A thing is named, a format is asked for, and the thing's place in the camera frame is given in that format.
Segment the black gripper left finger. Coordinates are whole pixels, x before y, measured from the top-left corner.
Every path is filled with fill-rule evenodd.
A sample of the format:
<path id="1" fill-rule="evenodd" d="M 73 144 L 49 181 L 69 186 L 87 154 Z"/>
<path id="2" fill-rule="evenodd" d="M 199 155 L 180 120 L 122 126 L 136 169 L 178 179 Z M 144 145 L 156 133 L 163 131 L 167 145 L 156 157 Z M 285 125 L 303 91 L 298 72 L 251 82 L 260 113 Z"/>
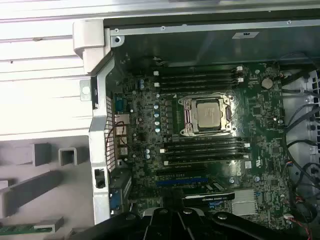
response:
<path id="1" fill-rule="evenodd" d="M 162 207 L 147 209 L 143 217 L 124 212 L 93 227 L 92 240 L 169 240 L 175 211 L 180 209 L 177 190 L 161 192 Z"/>

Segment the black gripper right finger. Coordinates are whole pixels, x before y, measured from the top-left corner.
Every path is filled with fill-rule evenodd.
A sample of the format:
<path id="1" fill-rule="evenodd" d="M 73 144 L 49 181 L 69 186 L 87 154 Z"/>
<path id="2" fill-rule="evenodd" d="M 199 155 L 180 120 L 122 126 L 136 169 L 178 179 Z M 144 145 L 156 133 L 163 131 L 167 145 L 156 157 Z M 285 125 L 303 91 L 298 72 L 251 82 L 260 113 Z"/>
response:
<path id="1" fill-rule="evenodd" d="M 302 240 L 294 230 L 274 230 L 228 211 L 205 213 L 199 207 L 232 201 L 234 191 L 209 191 L 189 194 L 182 189 L 180 209 L 176 210 L 190 240 Z"/>

